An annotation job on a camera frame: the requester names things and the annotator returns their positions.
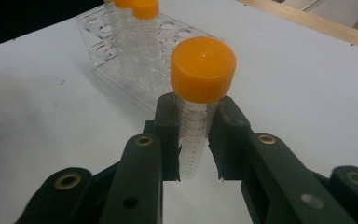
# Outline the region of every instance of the white table surface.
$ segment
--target white table surface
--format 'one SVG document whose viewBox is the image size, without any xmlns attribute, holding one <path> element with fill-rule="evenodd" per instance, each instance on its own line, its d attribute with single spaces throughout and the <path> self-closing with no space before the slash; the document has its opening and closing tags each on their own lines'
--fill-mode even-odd
<svg viewBox="0 0 358 224">
<path fill-rule="evenodd" d="M 230 95 L 255 132 L 311 170 L 358 166 L 358 47 L 235 0 L 160 0 L 161 12 L 223 37 L 238 60 Z M 97 174 L 154 115 L 93 74 L 75 19 L 0 45 L 0 223 L 53 173 Z M 196 178 L 164 183 L 164 223 L 252 223 L 239 182 L 209 150 Z"/>
</svg>

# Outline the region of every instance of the orange cap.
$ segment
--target orange cap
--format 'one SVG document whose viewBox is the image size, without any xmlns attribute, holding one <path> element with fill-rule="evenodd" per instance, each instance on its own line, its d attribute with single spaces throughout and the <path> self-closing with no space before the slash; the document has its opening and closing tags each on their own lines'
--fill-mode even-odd
<svg viewBox="0 0 358 224">
<path fill-rule="evenodd" d="M 171 85 L 185 100 L 207 104 L 223 98 L 237 62 L 222 41 L 200 36 L 181 42 L 171 57 Z"/>
<path fill-rule="evenodd" d="M 152 20 L 159 14 L 158 0 L 131 0 L 132 13 L 139 20 Z"/>
<path fill-rule="evenodd" d="M 114 0 L 115 6 L 119 8 L 131 8 L 131 0 Z"/>
</svg>

